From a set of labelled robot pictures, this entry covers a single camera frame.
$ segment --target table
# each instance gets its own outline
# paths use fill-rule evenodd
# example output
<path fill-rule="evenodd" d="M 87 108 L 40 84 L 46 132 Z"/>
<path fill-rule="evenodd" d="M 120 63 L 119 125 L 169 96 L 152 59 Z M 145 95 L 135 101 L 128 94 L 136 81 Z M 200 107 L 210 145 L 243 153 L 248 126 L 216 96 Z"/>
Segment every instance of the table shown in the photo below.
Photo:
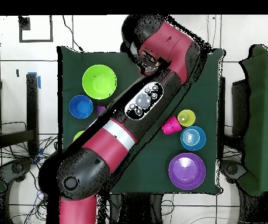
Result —
<path fill-rule="evenodd" d="M 251 95 L 250 119 L 245 134 L 245 166 L 249 170 L 238 183 L 252 196 L 268 191 L 268 50 L 253 47 L 252 55 L 242 61 Z"/>
<path fill-rule="evenodd" d="M 63 146 L 67 147 L 75 134 L 84 130 L 97 117 L 96 106 L 104 102 L 93 100 L 94 110 L 91 116 L 79 120 L 69 112 L 69 102 L 76 95 L 85 95 L 82 87 L 83 73 L 92 65 L 104 64 L 114 70 L 117 76 L 117 89 L 112 98 L 127 89 L 139 77 L 138 67 L 126 54 L 117 52 L 78 53 L 66 47 L 61 47 L 63 71 Z M 187 94 L 178 105 L 173 115 L 177 116 L 183 109 L 195 112 L 195 125 L 201 127 L 207 135 L 205 146 L 194 152 L 202 158 L 206 165 L 206 178 L 201 186 L 191 191 L 183 191 L 175 187 L 168 176 L 168 166 L 172 158 L 179 153 L 187 152 L 180 143 L 181 132 L 166 136 L 158 131 L 152 140 L 134 158 L 125 170 L 121 179 L 112 188 L 112 193 L 208 193 L 219 194 L 221 189 L 215 185 L 215 164 L 217 150 L 217 100 L 218 100 L 218 65 L 223 56 L 223 50 L 217 49 L 208 55 L 203 72 L 190 90 L 183 86 Z M 140 142 L 151 139 L 152 128 L 158 128 L 170 115 L 170 109 L 175 106 L 178 96 L 159 117 Z"/>

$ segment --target blue tape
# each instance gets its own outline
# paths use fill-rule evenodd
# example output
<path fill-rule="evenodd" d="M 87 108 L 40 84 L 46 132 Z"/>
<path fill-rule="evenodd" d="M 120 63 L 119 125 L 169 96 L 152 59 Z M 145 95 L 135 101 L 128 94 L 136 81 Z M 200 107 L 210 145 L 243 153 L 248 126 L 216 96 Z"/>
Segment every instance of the blue tape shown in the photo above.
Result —
<path fill-rule="evenodd" d="M 37 78 L 37 85 L 38 85 L 38 88 L 41 89 L 40 76 L 38 76 Z"/>

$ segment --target blue cup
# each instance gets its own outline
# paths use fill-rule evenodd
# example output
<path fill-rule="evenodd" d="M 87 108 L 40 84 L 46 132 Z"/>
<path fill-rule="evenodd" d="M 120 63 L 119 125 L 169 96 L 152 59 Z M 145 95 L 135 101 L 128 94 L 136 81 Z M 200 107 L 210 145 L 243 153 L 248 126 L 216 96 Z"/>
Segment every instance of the blue cup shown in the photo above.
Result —
<path fill-rule="evenodd" d="M 190 126 L 183 130 L 180 141 L 185 149 L 197 151 L 206 143 L 206 134 L 200 127 Z"/>
<path fill-rule="evenodd" d="M 85 95 L 77 95 L 69 103 L 69 111 L 76 118 L 87 118 L 93 111 L 93 103 Z"/>

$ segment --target control buttons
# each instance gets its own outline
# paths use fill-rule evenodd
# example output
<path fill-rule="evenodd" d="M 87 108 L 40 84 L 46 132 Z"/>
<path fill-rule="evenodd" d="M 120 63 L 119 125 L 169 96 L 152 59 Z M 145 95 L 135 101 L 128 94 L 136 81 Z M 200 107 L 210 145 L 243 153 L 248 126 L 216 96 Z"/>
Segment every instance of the control buttons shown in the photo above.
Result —
<path fill-rule="evenodd" d="M 136 104 L 143 109 L 147 109 L 151 104 L 151 98 L 147 94 L 140 94 L 136 98 Z"/>
<path fill-rule="evenodd" d="M 142 114 L 142 109 L 137 108 L 135 112 L 136 112 L 136 114 L 141 115 Z"/>
<path fill-rule="evenodd" d="M 156 99 L 158 95 L 156 93 L 151 93 L 151 98 Z"/>
<path fill-rule="evenodd" d="M 158 82 L 149 82 L 126 104 L 124 112 L 132 120 L 142 120 L 163 97 L 163 87 Z"/>
<path fill-rule="evenodd" d="M 64 186 L 68 191 L 73 191 L 78 187 L 78 182 L 75 177 L 67 177 L 64 180 Z"/>

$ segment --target purple cup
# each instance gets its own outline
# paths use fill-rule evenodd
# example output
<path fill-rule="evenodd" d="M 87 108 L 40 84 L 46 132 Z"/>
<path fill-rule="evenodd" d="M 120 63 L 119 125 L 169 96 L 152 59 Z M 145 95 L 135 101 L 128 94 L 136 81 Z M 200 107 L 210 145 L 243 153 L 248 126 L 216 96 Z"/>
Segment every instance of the purple cup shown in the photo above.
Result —
<path fill-rule="evenodd" d="M 202 184 L 206 176 L 206 167 L 199 156 L 193 153 L 181 153 L 169 164 L 169 178 L 178 188 L 192 190 Z"/>
<path fill-rule="evenodd" d="M 98 114 L 100 114 L 105 109 L 106 109 L 105 106 L 98 106 Z"/>

